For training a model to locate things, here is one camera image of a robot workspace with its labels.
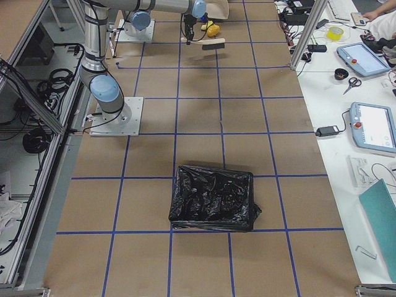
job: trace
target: green board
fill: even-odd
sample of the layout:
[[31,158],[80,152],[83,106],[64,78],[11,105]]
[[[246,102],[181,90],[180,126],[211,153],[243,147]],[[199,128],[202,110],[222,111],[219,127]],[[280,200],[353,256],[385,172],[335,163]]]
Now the green board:
[[381,249],[389,277],[396,282],[396,207],[383,179],[359,196]]

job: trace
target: white screen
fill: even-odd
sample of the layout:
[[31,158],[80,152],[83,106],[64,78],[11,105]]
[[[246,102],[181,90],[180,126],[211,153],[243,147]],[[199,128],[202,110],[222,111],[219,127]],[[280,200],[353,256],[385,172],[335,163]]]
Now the white screen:
[[365,144],[394,147],[386,109],[360,105],[360,121]]
[[384,65],[361,45],[349,46],[344,48],[344,50],[351,59],[356,59],[366,72],[378,71],[384,68]]

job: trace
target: black plastic bag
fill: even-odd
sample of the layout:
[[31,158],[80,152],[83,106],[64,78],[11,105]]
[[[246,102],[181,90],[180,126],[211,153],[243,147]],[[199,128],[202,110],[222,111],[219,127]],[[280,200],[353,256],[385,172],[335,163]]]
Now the black plastic bag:
[[169,220],[175,228],[248,232],[261,209],[253,201],[253,174],[179,166]]

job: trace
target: person's arm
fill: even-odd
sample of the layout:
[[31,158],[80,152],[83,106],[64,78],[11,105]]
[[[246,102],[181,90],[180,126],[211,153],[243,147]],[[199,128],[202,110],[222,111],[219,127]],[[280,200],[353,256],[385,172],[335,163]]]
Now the person's arm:
[[365,14],[363,14],[363,17],[366,17],[371,22],[372,20],[375,20],[379,15],[395,8],[396,8],[396,0],[388,0],[387,2],[383,3],[383,5],[378,7],[376,10],[366,12]]

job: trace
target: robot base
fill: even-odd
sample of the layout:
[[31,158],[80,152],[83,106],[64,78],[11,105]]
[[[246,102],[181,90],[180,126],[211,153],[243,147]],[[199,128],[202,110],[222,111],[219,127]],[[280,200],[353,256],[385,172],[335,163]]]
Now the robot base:
[[[123,25],[124,20],[119,20],[118,28],[121,28]],[[129,36],[124,30],[118,31],[116,40],[118,40],[119,43],[151,43],[153,41],[154,25],[155,21],[151,19],[150,25],[143,31],[136,31],[136,35],[134,36]]]
[[[125,104],[128,105],[132,111],[132,116],[127,123],[124,124],[104,124],[99,127],[94,127],[90,130],[92,137],[114,137],[114,136],[138,136],[140,129],[140,119],[143,110],[143,97],[125,97]],[[101,113],[101,108],[97,105],[96,113]],[[101,117],[95,117],[92,126],[100,125],[106,121]]]

